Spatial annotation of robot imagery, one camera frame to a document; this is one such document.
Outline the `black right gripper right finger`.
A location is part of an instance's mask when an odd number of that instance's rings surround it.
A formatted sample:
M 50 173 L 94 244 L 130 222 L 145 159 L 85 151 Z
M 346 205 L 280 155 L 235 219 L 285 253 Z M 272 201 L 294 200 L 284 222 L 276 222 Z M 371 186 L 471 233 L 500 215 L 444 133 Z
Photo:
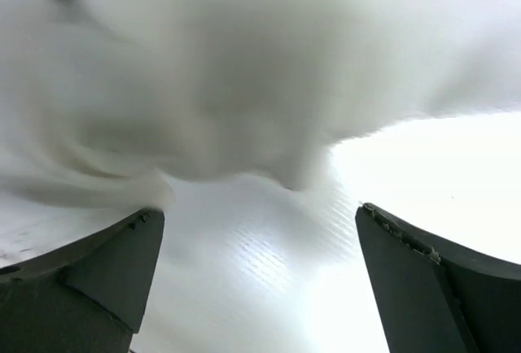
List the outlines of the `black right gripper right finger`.
M 520 266 L 371 203 L 355 217 L 391 352 L 520 351 Z

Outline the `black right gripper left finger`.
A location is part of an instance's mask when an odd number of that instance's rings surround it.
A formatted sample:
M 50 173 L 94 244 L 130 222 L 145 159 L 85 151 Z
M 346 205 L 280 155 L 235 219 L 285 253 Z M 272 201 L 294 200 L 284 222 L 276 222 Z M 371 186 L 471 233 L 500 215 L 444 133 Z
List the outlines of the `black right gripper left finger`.
M 1 351 L 128 352 L 164 234 L 142 209 L 57 250 L 1 268 Z

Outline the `white pillow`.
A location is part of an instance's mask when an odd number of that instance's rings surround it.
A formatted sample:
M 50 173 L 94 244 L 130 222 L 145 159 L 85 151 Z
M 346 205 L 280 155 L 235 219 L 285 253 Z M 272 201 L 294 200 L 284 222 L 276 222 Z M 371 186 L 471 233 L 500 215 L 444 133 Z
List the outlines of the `white pillow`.
M 306 186 L 331 145 L 520 107 L 520 0 L 1 0 L 1 191 L 156 207 Z

